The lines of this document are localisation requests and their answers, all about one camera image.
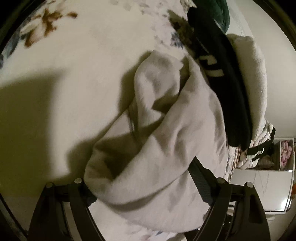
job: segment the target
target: white cabinet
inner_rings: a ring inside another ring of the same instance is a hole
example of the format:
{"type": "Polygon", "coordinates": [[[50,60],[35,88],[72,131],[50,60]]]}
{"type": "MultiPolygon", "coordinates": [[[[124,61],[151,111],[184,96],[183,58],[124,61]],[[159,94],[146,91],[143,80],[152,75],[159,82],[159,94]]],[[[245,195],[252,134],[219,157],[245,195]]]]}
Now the white cabinet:
{"type": "Polygon", "coordinates": [[[254,170],[235,169],[230,183],[244,185],[252,182],[259,195],[266,214],[284,214],[288,208],[291,197],[295,154],[293,138],[275,138],[275,143],[280,140],[292,140],[293,151],[284,170],[254,170]]]}

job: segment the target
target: brown flower print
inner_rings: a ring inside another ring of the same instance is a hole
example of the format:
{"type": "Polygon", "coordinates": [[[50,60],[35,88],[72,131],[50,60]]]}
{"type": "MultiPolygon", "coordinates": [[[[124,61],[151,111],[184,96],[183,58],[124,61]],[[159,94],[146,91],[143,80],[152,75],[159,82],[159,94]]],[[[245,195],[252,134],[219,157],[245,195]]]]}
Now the brown flower print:
{"type": "Polygon", "coordinates": [[[57,29],[53,25],[54,21],[66,16],[70,18],[76,18],[76,12],[68,12],[63,14],[63,4],[65,0],[56,4],[56,1],[50,1],[45,4],[41,14],[37,14],[31,18],[31,21],[21,29],[21,34],[27,34],[25,41],[26,47],[31,47],[32,44],[38,42],[40,39],[47,37],[51,32],[57,29]]]}

